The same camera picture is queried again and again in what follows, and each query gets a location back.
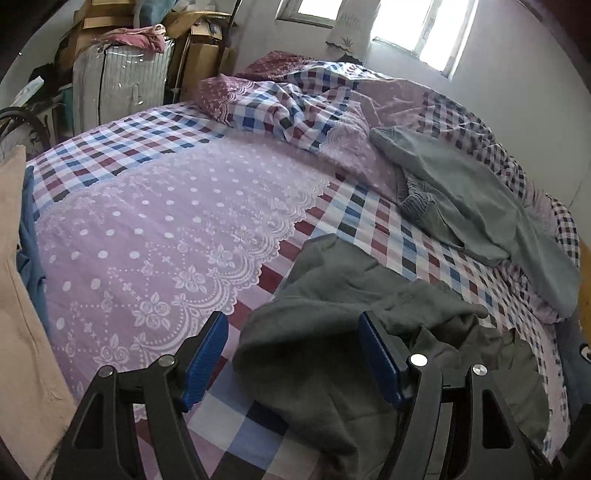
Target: window frame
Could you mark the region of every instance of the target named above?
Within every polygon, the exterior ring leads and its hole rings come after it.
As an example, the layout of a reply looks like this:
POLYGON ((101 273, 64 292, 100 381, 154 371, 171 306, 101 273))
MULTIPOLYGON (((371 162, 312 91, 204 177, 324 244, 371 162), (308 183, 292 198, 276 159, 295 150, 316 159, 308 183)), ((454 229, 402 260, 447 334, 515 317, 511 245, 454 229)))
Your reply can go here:
MULTIPOLYGON (((449 59, 447 59, 447 64, 443 70, 437 70, 433 67, 433 70, 440 72, 444 77, 450 77, 452 71, 456 67, 457 64, 457 56, 462 48, 462 44, 465 42, 466 39, 466 30, 471 23, 476 3, 478 0, 468 0, 468 5, 466 8, 466 15, 462 21, 462 26, 460 27, 460 31, 457 34, 457 39, 454 43, 452 48, 452 52, 450 53, 449 59)), ((279 10, 277 12, 277 20, 283 21, 291 21, 297 23, 303 23, 308 25, 315 25, 317 27, 324 27, 324 28, 332 28, 335 25, 335 21, 331 20, 330 18, 325 17, 317 17, 315 15, 306 15, 299 13, 299 9, 301 7, 303 0, 283 0, 279 10)), ((435 20, 437 18, 437 13, 439 11, 439 7, 443 0, 433 0, 431 5, 429 6, 429 10, 425 15, 425 20, 423 22, 423 29, 421 30, 421 34, 417 40, 417 44, 415 45, 413 50, 408 50, 400 45, 390 42, 385 38, 375 37, 372 41, 376 41, 388 47, 394 47, 398 50, 409 54, 415 57, 417 60, 420 60, 421 53, 427 44, 427 40, 429 38, 429 34, 433 29, 433 25, 435 24, 435 20)))

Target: blue fabric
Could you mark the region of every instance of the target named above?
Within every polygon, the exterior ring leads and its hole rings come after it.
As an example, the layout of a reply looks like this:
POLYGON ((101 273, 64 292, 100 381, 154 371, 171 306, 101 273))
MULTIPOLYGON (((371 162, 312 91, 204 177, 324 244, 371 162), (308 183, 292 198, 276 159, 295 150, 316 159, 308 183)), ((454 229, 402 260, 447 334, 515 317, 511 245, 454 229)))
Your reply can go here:
POLYGON ((145 0, 139 10, 139 26, 151 27, 160 23, 175 3, 176 0, 145 0))
POLYGON ((570 421, 574 422, 583 405, 591 403, 591 352, 578 315, 556 323, 556 342, 569 398, 570 421))
POLYGON ((43 292, 45 272, 41 266, 37 233, 33 219, 33 167, 25 170, 22 182, 21 224, 18 228, 21 248, 17 252, 17 270, 31 297, 37 315, 47 331, 47 305, 43 292))

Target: clothing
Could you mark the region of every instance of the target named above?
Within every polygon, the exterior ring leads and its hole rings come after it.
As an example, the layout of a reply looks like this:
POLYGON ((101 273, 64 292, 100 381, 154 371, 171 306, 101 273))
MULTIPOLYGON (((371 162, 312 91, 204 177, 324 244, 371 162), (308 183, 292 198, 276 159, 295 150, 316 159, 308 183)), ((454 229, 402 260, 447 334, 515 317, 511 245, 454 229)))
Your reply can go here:
POLYGON ((398 205, 412 223, 486 265, 511 257, 561 317, 572 315, 577 268, 493 171, 447 142, 406 128, 374 128, 370 139, 404 170, 408 191, 398 192, 398 205))
POLYGON ((166 29, 163 25, 157 24, 153 27, 144 28, 116 28, 108 31, 106 34, 96 37, 92 41, 101 43, 108 41, 111 43, 122 43, 130 47, 138 47, 143 50, 164 53, 166 45, 164 43, 164 34, 166 29))
POLYGON ((249 395, 334 460, 323 479, 376 477, 394 441, 397 412, 359 345, 365 310, 411 353, 450 368, 486 365, 519 427, 541 444, 547 397, 537 361, 514 330, 479 326, 486 308, 447 284, 410 282, 326 235, 304 244, 285 288, 249 316, 232 361, 249 395))
POLYGON ((29 478, 66 431, 75 406, 18 275, 15 246, 25 148, 0 164, 0 436, 29 478))
POLYGON ((17 251, 17 271, 25 284, 43 328, 47 330, 47 305, 45 292, 43 292, 45 272, 41 266, 35 220, 33 219, 33 167, 28 167, 25 170, 22 184, 21 224, 18 234, 20 248, 17 251))

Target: curtain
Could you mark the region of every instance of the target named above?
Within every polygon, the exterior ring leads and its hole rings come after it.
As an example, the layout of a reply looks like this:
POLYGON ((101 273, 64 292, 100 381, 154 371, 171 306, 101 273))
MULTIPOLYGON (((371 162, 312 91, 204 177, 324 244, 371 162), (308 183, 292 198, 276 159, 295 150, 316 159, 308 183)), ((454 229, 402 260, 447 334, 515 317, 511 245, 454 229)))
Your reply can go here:
POLYGON ((365 61, 380 4, 381 0, 343 0, 326 40, 327 56, 331 60, 345 56, 359 63, 365 61))

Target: plastic cover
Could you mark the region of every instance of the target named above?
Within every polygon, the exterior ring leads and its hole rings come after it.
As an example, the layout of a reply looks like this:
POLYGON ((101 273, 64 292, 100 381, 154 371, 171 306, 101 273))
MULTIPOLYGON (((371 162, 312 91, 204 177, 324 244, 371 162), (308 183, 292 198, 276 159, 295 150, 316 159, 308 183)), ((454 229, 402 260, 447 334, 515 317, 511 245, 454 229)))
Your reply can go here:
POLYGON ((165 46, 156 53, 100 43, 80 52, 73 69, 74 134, 162 105, 174 40, 165 46))

